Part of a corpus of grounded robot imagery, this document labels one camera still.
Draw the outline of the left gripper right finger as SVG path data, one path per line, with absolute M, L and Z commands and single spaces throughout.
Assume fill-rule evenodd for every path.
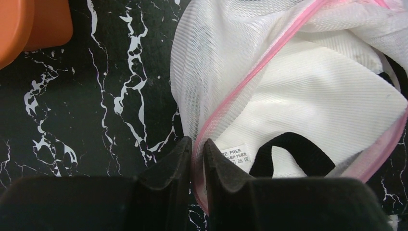
M 350 178 L 254 178 L 204 144 L 212 231 L 390 231 L 364 183 Z

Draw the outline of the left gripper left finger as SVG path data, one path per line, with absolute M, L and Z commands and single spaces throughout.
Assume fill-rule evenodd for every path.
M 3 231 L 184 231 L 192 141 L 136 177 L 30 177 L 0 199 Z

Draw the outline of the white mesh laundry bag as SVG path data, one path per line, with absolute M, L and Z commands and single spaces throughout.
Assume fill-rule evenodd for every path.
M 404 132 L 407 73 L 401 0 L 191 1 L 170 81 L 198 204 L 208 139 L 246 173 L 368 181 Z

